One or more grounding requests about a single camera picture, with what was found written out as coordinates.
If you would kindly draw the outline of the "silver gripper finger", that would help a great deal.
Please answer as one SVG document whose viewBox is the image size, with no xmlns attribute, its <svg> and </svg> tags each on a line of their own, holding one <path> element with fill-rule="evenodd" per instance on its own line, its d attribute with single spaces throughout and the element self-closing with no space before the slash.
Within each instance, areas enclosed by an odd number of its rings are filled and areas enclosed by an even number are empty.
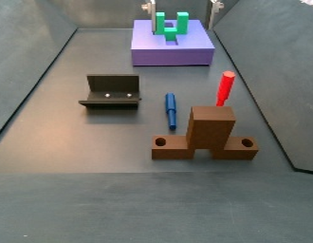
<svg viewBox="0 0 313 243">
<path fill-rule="evenodd" d="M 210 14 L 209 14 L 209 29 L 213 29 L 215 14 L 225 8 L 225 3 L 221 0 L 209 0 Z"/>
<path fill-rule="evenodd" d="M 152 20 L 152 31 L 157 31 L 157 0 L 146 0 L 142 9 L 148 12 Z"/>
</svg>

